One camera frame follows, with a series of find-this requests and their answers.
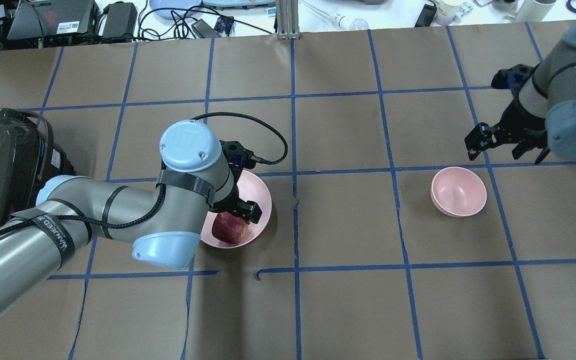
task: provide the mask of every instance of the blue tape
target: blue tape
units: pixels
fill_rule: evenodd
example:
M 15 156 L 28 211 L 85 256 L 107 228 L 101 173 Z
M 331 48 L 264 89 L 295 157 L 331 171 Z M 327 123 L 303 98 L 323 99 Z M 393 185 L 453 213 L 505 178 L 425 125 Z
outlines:
M 419 360 L 424 359 L 424 354 L 421 347 L 421 336 L 419 334 L 419 322 L 417 318 L 417 305 L 415 303 L 415 293 L 413 290 L 412 285 L 412 274 L 410 273 L 410 262 L 408 251 L 406 249 L 406 243 L 404 241 L 404 234 L 402 229 L 402 217 L 400 214 L 400 209 L 402 208 L 400 205 L 400 196 L 398 192 L 398 185 L 397 185 L 397 176 L 395 171 L 395 162 L 393 159 L 393 151 L 391 151 L 391 138 L 388 132 L 388 123 L 386 121 L 386 107 L 384 105 L 384 92 L 382 91 L 382 80 L 379 73 L 379 64 L 377 62 L 377 54 L 375 53 L 375 44 L 373 42 L 373 34 L 368 29 L 366 31 L 368 34 L 368 42 L 370 43 L 370 53 L 372 54 L 372 63 L 374 65 L 374 73 L 377 79 L 377 91 L 379 93 L 379 107 L 381 109 L 381 122 L 383 126 L 383 133 L 386 139 L 386 151 L 388 153 L 388 161 L 390 163 L 390 176 L 392 178 L 392 192 L 395 198 L 395 205 L 396 205 L 396 215 L 397 215 L 397 224 L 399 228 L 399 238 L 401 242 L 401 253 L 404 260 L 404 265 L 406 267 L 406 285 L 408 291 L 408 300 L 410 302 L 410 315 L 412 319 L 412 326 L 414 332 L 414 343 L 416 345 L 416 355 Z
M 301 93 L 293 94 L 293 98 L 330 98 L 333 96 L 356 96 L 356 95 L 376 95 L 377 91 L 350 91 L 350 92 L 328 92 L 328 93 Z
M 128 70 L 128 79 L 126 80 L 126 87 L 123 91 L 123 100 L 121 101 L 121 110 L 119 110 L 119 119 L 117 120 L 117 129 L 114 132 L 114 141 L 112 141 L 112 150 L 110 151 L 110 161 L 108 162 L 108 171 L 105 173 L 105 179 L 110 180 L 110 173 L 113 171 L 113 163 L 115 162 L 115 153 L 117 152 L 117 142 L 119 141 L 119 132 L 122 129 L 122 120 L 124 119 L 124 110 L 126 109 L 126 100 L 128 99 L 128 90 L 130 89 L 130 82 L 133 78 L 133 70 L 135 69 L 135 60 L 137 59 L 138 43 L 134 43 L 132 50 L 132 59 L 130 60 L 130 69 Z
M 276 100 L 276 99 L 290 99 L 290 95 L 270 95 L 270 96 L 247 96 L 247 97 L 222 97 L 211 98 L 211 103 L 223 103 L 226 101 L 252 101 L 252 100 Z
M 210 82 L 213 77 L 213 55 L 215 54 L 215 38 L 210 39 L 210 52 L 208 53 L 208 79 L 206 80 L 206 98 L 204 102 L 204 110 L 208 112 L 208 104 L 210 103 Z M 208 123 L 208 118 L 203 119 L 203 123 Z
M 399 173 L 402 171 L 438 171 L 446 167 L 462 167 L 466 169 L 487 169 L 489 166 L 493 169 L 496 168 L 514 168 L 514 167 L 551 167 L 551 166 L 576 166 L 576 161 L 551 161 L 542 162 L 535 165 L 532 162 L 517 162 L 517 163 L 498 163 L 498 164 L 446 164 L 446 165 L 427 165 L 427 166 L 395 166 L 394 170 Z M 362 174 L 362 173 L 388 173 L 390 168 L 350 168 L 338 170 L 302 170 L 296 171 L 297 176 L 302 175 L 327 175 L 327 174 Z M 276 176 L 292 176 L 295 174 L 293 171 L 279 171 L 279 172 L 259 172 L 256 173 L 259 178 L 270 178 Z M 138 177 L 138 178 L 110 178 L 105 180 L 108 183 L 144 183 L 156 182 L 156 177 Z
M 181 353 L 181 360 L 186 360 L 186 347 L 185 346 L 188 343 L 188 333 L 190 333 L 190 304 L 192 301 L 192 291 L 193 291 L 193 275 L 194 275 L 194 271 L 195 271 L 195 259 L 192 259 L 192 262 L 190 262 L 190 267 L 189 269 L 189 275 L 188 275 L 188 283 L 186 284 L 185 287 L 185 306 L 187 308 L 187 318 L 186 318 L 186 326 L 188 328 L 188 331 L 185 332 L 185 340 L 183 340 L 183 351 Z
M 176 105 L 176 104 L 199 104 L 206 102 L 203 98 L 195 100 L 164 100 L 164 101 L 141 101 L 141 102 L 127 102 L 126 107 L 148 107 L 151 105 Z
M 477 114 L 473 106 L 473 100 L 471 99 L 471 93 L 468 89 L 466 83 L 466 76 L 464 76 L 464 69 L 462 69 L 462 64 L 459 60 L 459 54 L 457 53 L 457 47 L 455 46 L 455 41 L 453 39 L 453 34 L 450 27 L 446 27 L 446 32 L 448 34 L 448 39 L 450 41 L 450 47 L 452 48 L 452 53 L 454 55 L 455 61 L 457 63 L 457 69 L 459 70 L 459 77 L 461 78 L 463 87 L 466 92 L 466 99 L 468 100 L 468 106 L 470 107 L 470 112 L 472 114 L 472 121 L 475 125 L 479 122 L 477 119 Z M 504 212 L 504 207 L 501 202 L 501 196 L 499 195 L 499 189 L 497 187 L 497 182 L 495 180 L 495 174 L 493 173 L 493 167 L 490 164 L 490 159 L 488 154 L 484 153 L 484 159 L 486 160 L 486 167 L 488 170 L 488 175 L 490 176 L 490 181 L 492 183 L 492 189 L 494 192 L 494 198 L 496 200 L 497 206 L 499 208 L 499 214 L 501 216 L 501 221 L 503 224 L 503 231 L 505 232 L 505 237 L 508 243 L 508 248 L 510 250 L 510 256 L 512 257 L 512 263 L 514 265 L 514 271 L 517 276 L 517 282 L 519 284 L 519 291 L 521 291 L 521 298 L 523 299 L 523 305 L 525 306 L 526 317 L 528 317 L 528 324 L 530 325 L 530 331 L 532 333 L 532 338 L 534 340 L 535 348 L 537 350 L 537 355 L 540 359 L 544 358 L 544 351 L 542 350 L 542 344 L 539 340 L 539 334 L 537 333 L 537 326 L 535 325 L 535 319 L 533 317 L 533 312 L 531 310 L 530 301 L 528 300 L 528 293 L 526 292 L 526 285 L 524 284 L 524 277 L 522 275 L 521 269 L 517 262 L 517 254 L 515 253 L 515 247 L 513 245 L 513 239 L 510 235 L 510 228 L 508 227 L 508 221 L 506 220 L 506 213 Z
M 90 270 L 92 269 L 92 262 L 95 257 L 96 248 L 97 248 L 97 238 L 95 237 L 94 239 L 92 239 L 92 242 L 90 244 L 90 253 L 88 255 L 88 262 L 86 265 L 86 274 L 84 275 L 84 296 L 81 301 L 81 310 L 79 312 L 79 319 L 77 321 L 77 332 L 75 332 L 75 339 L 72 341 L 72 347 L 70 348 L 70 353 L 68 353 L 68 360 L 73 360 L 73 357 L 75 355 L 75 346 L 77 346 L 77 339 L 80 336 L 80 329 L 82 328 L 82 318 L 84 316 L 84 307 L 86 306 L 86 295 L 88 293 L 88 284 L 89 284 L 88 276 L 90 275 Z
M 52 76 L 50 77 L 50 82 L 48 83 L 48 90 L 46 90 L 46 96 L 43 98 L 41 103 L 41 110 L 39 114 L 43 115 L 46 109 L 46 104 L 48 104 L 48 97 L 50 96 L 50 91 L 53 89 L 53 84 L 55 84 L 55 78 L 57 78 L 57 71 L 59 71 L 59 65 L 62 63 L 62 56 L 64 55 L 64 47 L 59 48 L 59 56 L 57 57 L 57 62 L 54 65 L 54 70 L 52 71 Z
M 297 91 L 295 75 L 295 39 L 290 39 L 290 132 L 292 133 L 292 196 L 297 198 Z M 302 360 L 302 300 L 299 279 L 299 202 L 292 210 L 292 230 L 294 242 L 294 320 L 297 360 Z
M 542 56 L 542 52 L 539 51 L 539 46 L 537 46 L 537 41 L 535 40 L 535 36 L 533 35 L 533 30 L 530 28 L 529 23 L 525 23 L 526 30 L 528 30 L 528 36 L 530 37 L 530 41 L 532 42 L 532 47 L 534 48 L 535 53 L 537 53 L 537 57 L 539 58 L 539 62 L 544 61 L 544 57 Z
M 383 94 L 405 94 L 409 92 L 443 92 L 443 91 L 463 91 L 464 88 L 428 88 L 428 89 L 392 89 L 384 90 Z

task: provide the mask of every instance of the cup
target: cup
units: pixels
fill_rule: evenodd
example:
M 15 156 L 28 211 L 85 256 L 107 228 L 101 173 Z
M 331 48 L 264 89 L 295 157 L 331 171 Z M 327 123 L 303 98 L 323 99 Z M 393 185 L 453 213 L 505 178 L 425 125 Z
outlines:
M 447 27 L 453 22 L 462 4 L 464 4 L 464 0 L 440 0 L 434 21 L 442 27 Z
M 542 21 L 555 5 L 555 0 L 525 0 L 514 17 L 515 23 Z

